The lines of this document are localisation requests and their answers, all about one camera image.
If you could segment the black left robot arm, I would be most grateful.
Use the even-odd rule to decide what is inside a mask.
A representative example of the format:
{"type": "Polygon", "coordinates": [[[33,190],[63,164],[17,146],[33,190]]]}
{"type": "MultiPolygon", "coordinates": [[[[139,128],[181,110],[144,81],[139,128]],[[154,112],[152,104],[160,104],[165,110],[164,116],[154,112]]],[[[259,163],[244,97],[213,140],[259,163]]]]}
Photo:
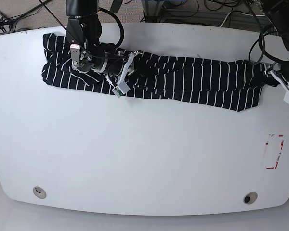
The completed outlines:
{"type": "Polygon", "coordinates": [[[265,56],[275,64],[280,66],[279,71],[275,71],[273,68],[272,75],[277,75],[278,80],[282,80],[289,83],[289,60],[282,60],[267,52],[265,48],[265,37],[269,35],[268,30],[274,28],[283,41],[286,50],[289,52],[289,0],[240,0],[240,4],[244,4],[251,13],[252,17],[256,20],[256,24],[259,27],[259,37],[254,44],[258,44],[261,55],[256,63],[259,63],[265,56]],[[264,13],[264,16],[268,18],[270,24],[265,27],[261,26],[258,17],[254,10],[251,8],[251,3],[255,3],[260,10],[264,13]]]}

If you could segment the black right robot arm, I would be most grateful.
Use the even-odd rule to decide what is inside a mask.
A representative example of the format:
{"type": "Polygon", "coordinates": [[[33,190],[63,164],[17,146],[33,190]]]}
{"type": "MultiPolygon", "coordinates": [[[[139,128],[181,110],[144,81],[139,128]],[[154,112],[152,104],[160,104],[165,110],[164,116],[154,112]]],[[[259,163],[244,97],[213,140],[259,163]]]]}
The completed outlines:
{"type": "Polygon", "coordinates": [[[81,74],[90,71],[111,76],[122,74],[128,55],[117,53],[124,40],[124,28],[115,13],[100,8],[98,0],[67,0],[66,15],[66,37],[70,44],[73,70],[81,74]],[[99,11],[115,19],[120,31],[116,44],[100,42],[102,25],[98,18],[99,11]]]}

